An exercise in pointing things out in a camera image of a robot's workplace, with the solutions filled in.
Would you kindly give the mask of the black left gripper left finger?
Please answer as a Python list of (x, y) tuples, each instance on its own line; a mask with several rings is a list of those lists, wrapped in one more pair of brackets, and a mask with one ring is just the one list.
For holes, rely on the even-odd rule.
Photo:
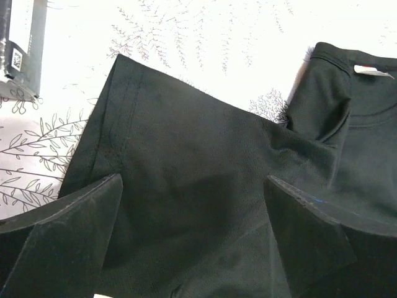
[(1, 221), (1, 297), (93, 297), (123, 191), (106, 176)]

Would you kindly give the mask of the black t-shirt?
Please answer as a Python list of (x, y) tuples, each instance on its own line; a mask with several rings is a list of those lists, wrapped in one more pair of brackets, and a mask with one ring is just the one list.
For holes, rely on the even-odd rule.
[(396, 60), (317, 43), (276, 124), (118, 55), (60, 195), (118, 173), (96, 291), (110, 297), (292, 297), (268, 176), (396, 224)]

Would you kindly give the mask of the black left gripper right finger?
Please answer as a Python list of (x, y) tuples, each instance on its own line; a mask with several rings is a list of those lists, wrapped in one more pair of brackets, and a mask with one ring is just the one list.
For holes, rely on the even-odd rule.
[(264, 196), (292, 297), (396, 297), (396, 224), (344, 210), (274, 176)]

